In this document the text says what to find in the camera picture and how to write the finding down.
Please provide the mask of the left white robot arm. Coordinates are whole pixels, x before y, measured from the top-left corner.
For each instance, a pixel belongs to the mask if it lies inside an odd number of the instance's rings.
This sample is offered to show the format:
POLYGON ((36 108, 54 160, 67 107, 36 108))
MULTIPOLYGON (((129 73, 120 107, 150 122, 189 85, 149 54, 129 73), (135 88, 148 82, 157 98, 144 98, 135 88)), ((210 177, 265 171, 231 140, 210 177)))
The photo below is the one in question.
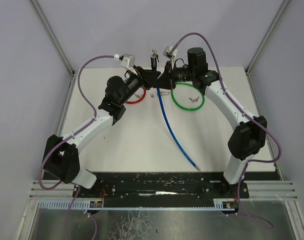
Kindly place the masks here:
POLYGON ((126 101, 140 88, 151 89, 160 74, 157 70, 136 66, 125 81, 117 75, 110 77, 105 96, 90 119, 62 137, 53 134, 48 138, 41 170, 50 173, 62 183, 83 187, 90 197, 98 196, 101 193, 101 184, 96 182, 95 174, 81 168, 79 154, 97 135, 122 118, 126 111, 126 101))

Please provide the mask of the blue cable lock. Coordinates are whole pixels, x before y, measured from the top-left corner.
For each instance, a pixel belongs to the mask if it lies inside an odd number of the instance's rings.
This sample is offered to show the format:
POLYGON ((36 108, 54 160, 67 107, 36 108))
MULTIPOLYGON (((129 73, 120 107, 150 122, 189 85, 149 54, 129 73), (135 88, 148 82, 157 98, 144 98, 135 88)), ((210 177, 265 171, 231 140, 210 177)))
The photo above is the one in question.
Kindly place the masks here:
MULTIPOLYGON (((157 68, 157 63, 159 62, 159 57, 155 58, 150 56, 150 60, 151 60, 151 68, 152 71, 156 71, 157 68)), ((159 100, 159 104, 160 104, 160 108, 162 111, 162 115, 165 121, 165 124, 167 126, 167 129, 172 137, 172 139, 174 140, 176 146, 178 147, 178 149, 180 150, 180 152, 184 155, 184 157, 188 160, 188 162, 197 170, 197 171, 201 171, 200 168, 194 163, 194 161, 188 156, 188 154, 185 152, 185 150, 182 148, 182 146, 180 145, 179 141, 177 140, 176 136, 174 135, 174 132, 172 131, 172 128, 169 124, 169 121, 167 119, 166 116, 166 112, 165 112, 165 108, 163 105, 163 101, 162 101, 162 96, 160 95, 160 89, 157 88, 157 96, 158 96, 158 100, 159 100)))

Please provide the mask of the red cable lock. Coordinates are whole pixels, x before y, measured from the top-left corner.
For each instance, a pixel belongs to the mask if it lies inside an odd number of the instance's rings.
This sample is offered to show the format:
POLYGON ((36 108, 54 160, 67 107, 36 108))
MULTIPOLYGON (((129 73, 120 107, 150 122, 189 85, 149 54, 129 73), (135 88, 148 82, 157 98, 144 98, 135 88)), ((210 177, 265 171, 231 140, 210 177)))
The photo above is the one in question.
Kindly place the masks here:
POLYGON ((136 98, 135 95, 133 95, 133 97, 130 100, 125 102, 126 104, 134 105, 134 104, 138 104, 141 101, 143 101, 144 98, 146 97, 146 90, 143 89, 143 90, 140 90, 139 93, 134 93, 134 94, 141 95, 141 98, 136 98))

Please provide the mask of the blue lock keys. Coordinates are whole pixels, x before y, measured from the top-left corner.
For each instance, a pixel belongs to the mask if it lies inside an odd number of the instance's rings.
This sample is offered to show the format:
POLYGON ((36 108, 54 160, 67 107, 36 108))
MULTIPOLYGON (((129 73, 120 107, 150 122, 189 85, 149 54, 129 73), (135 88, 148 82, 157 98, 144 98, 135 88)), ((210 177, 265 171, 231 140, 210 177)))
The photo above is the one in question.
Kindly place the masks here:
POLYGON ((152 55, 153 58, 157 58, 158 57, 158 52, 156 49, 152 49, 152 55))

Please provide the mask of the green lock keys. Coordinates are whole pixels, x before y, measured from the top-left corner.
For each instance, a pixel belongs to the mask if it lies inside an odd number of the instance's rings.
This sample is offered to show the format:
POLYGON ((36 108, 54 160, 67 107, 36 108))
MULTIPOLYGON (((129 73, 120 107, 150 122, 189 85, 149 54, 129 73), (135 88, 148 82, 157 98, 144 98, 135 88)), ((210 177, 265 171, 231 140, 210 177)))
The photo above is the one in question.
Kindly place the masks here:
POLYGON ((192 103, 197 102, 197 101, 199 100, 199 96, 196 97, 196 98, 191 98, 191 97, 190 97, 189 100, 190 100, 192 103))

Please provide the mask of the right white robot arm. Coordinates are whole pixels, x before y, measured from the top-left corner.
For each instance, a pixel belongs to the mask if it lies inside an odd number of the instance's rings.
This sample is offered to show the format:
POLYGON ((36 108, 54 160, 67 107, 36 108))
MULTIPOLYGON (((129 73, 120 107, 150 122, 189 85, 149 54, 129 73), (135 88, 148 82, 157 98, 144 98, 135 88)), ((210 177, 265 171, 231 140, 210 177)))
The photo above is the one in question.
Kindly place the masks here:
POLYGON ((236 183, 243 177, 245 165, 265 145, 267 120, 248 112, 232 94, 221 86, 219 74, 208 68, 206 53, 201 47, 188 49, 188 63, 176 66, 177 51, 167 46, 163 55, 168 58, 164 72, 159 76, 154 87, 173 90, 178 83, 192 82, 193 87, 214 103, 228 120, 233 133, 228 141, 231 157, 224 171, 225 181, 220 184, 220 193, 231 197, 238 190, 236 183))

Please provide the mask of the green cable lock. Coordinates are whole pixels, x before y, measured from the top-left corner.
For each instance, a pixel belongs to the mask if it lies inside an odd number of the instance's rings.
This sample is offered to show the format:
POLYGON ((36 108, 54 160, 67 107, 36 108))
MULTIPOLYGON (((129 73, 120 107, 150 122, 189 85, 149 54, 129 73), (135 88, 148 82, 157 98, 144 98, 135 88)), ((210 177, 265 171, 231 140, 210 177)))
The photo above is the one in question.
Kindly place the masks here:
POLYGON ((201 94, 192 84, 186 82, 179 82, 175 89, 170 90, 170 95, 174 104, 188 112, 200 110, 205 104, 205 96, 201 94), (197 102, 191 102, 189 98, 199 97, 197 102))

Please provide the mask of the brass padlock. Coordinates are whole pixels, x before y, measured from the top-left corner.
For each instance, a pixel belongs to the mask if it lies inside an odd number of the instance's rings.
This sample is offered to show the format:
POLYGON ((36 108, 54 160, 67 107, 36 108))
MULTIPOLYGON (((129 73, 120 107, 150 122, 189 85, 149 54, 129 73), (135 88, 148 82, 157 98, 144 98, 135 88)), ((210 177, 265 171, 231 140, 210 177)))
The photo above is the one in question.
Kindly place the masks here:
POLYGON ((167 95, 169 95, 169 94, 170 94, 169 91, 160 91, 160 95, 161 95, 161 96, 167 96, 167 95))

